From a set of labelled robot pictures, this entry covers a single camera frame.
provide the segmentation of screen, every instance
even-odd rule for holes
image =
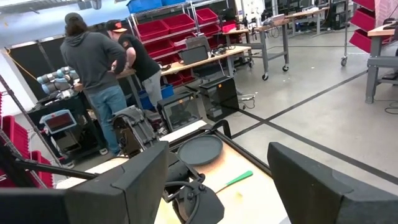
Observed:
[[[53,133],[75,124],[74,120],[70,117],[70,114],[68,113],[50,118],[46,120],[45,123]]]

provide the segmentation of gray hoodie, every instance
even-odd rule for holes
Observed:
[[[126,64],[126,52],[107,36],[85,32],[66,37],[61,45],[61,53],[68,66],[74,68],[80,82],[89,94],[118,85],[116,75]],[[109,72],[109,62],[118,61],[114,72]]]

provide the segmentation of blue bin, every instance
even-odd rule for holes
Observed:
[[[169,6],[173,4],[183,3],[185,0],[162,0],[162,4],[164,6]]]
[[[162,0],[130,0],[127,4],[127,8],[129,8],[130,13],[156,9],[162,6]]]
[[[148,94],[145,90],[141,90],[138,94],[139,94],[139,99],[142,104],[142,109],[151,110],[152,108],[154,108],[152,106],[152,103],[150,102]],[[163,99],[166,99],[172,95],[174,95],[173,85],[166,84],[166,85],[162,86],[162,98]]]

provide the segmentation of wall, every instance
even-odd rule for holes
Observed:
[[[21,105],[25,110],[30,110],[37,100],[33,96],[32,91],[28,87],[26,81],[22,77],[21,73],[15,64],[12,63],[11,59],[6,55],[5,50],[1,50],[0,53],[0,68],[1,76],[9,85],[10,89],[14,91],[15,96],[20,101]],[[0,84],[0,91],[6,91],[6,89]],[[21,111],[12,100],[11,96],[6,95],[2,97],[2,116],[19,114]]]
[[[64,17],[69,12],[78,12],[88,25],[106,22],[110,19],[123,19],[129,15],[126,7],[128,1],[114,3],[113,0],[103,0],[100,10],[86,9],[79,11],[78,6],[63,6],[40,11],[40,14],[28,12],[3,17],[0,19],[0,47],[9,47],[31,40],[43,39],[64,32]],[[29,110],[37,102],[26,81],[18,71],[16,65],[2,50],[0,54],[1,75],[14,91],[22,106]],[[10,96],[5,96],[2,103],[2,115],[20,113],[17,105]]]

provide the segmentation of power cord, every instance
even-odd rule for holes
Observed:
[[[384,109],[386,113],[398,115],[398,112],[391,112],[391,110],[398,111],[398,101],[390,103],[390,105]]]

